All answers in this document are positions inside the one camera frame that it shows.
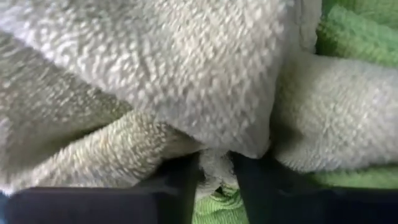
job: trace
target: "green towel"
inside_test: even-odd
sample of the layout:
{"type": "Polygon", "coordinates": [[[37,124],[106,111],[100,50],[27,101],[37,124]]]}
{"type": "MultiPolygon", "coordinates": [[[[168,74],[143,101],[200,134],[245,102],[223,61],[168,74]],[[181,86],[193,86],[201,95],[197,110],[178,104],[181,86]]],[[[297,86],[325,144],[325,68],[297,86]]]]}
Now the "green towel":
{"type": "MultiPolygon", "coordinates": [[[[323,0],[317,54],[398,67],[397,0],[323,0]]],[[[344,187],[398,188],[398,166],[309,174],[344,187]]],[[[248,223],[239,190],[222,187],[195,205],[194,224],[248,223]]]]}

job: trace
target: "black plastic bar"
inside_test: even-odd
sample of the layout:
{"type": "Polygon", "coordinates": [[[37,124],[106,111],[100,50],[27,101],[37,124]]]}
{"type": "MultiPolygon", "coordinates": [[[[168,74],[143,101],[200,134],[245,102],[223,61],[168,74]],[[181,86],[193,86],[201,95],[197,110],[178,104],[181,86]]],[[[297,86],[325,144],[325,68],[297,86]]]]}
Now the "black plastic bar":
{"type": "Polygon", "coordinates": [[[232,153],[250,224],[396,224],[398,190],[325,187],[272,157],[232,153]]]}
{"type": "Polygon", "coordinates": [[[198,155],[166,162],[131,189],[33,188],[6,204],[7,224],[191,224],[198,155]]]}

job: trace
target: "folded towel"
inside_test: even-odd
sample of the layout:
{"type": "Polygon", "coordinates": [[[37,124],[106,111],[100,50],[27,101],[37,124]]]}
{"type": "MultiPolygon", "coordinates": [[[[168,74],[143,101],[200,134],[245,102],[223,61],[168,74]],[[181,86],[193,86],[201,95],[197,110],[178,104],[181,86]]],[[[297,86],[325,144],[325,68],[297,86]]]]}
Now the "folded towel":
{"type": "MultiPolygon", "coordinates": [[[[358,58],[398,67],[398,26],[394,27],[398,21],[397,1],[323,0],[323,3],[323,17],[317,32],[318,54],[358,58]]],[[[331,186],[398,188],[398,166],[395,165],[308,175],[321,184],[331,186]]],[[[194,223],[248,223],[239,190],[230,187],[223,189],[228,194],[214,193],[197,202],[194,223]]]]}
{"type": "Polygon", "coordinates": [[[275,156],[291,168],[397,161],[385,105],[398,71],[312,55],[291,3],[1,1],[0,189],[128,187],[202,150],[200,190],[212,192],[236,182],[228,150],[267,151],[273,105],[275,156]],[[341,112],[352,105],[363,110],[341,112]]]}

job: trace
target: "fabric texture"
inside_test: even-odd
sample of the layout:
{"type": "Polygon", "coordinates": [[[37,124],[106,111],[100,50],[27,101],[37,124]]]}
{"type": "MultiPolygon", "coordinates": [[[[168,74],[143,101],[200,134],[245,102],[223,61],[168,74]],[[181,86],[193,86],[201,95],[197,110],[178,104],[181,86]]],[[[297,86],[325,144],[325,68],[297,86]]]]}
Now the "fabric texture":
{"type": "MultiPolygon", "coordinates": [[[[317,53],[398,67],[396,21],[397,1],[323,0],[317,53]]],[[[390,165],[316,172],[308,177],[330,186],[396,189],[397,174],[398,167],[390,165]]],[[[248,223],[239,190],[223,189],[228,194],[214,193],[197,202],[193,219],[195,224],[248,223]]]]}
{"type": "Polygon", "coordinates": [[[305,2],[0,1],[0,189],[130,187],[201,151],[200,199],[270,127],[299,172],[397,162],[398,70],[314,55],[305,2]]]}
{"type": "MultiPolygon", "coordinates": [[[[163,159],[200,149],[262,156],[291,7],[286,0],[0,2],[0,189],[125,187],[163,159]],[[118,119],[134,131],[131,118],[146,123],[139,141],[110,138],[122,131],[118,119]],[[169,136],[181,145],[168,145],[169,136]],[[54,167],[67,157],[68,167],[82,168],[92,159],[85,151],[102,155],[102,164],[87,163],[87,175],[54,167]]],[[[205,192],[220,186],[217,171],[206,172],[205,192]]]]}

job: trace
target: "green fabric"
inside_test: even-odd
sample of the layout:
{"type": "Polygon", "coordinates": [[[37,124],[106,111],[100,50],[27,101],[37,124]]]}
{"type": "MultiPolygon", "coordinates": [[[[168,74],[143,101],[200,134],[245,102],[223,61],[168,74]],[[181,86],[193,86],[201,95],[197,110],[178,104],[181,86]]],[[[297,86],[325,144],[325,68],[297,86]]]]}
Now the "green fabric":
{"type": "MultiPolygon", "coordinates": [[[[317,53],[398,67],[398,1],[323,0],[317,53]]],[[[309,176],[326,185],[398,188],[398,166],[309,176]]],[[[223,194],[215,193],[197,202],[193,223],[248,223],[239,190],[223,187],[223,194]]]]}

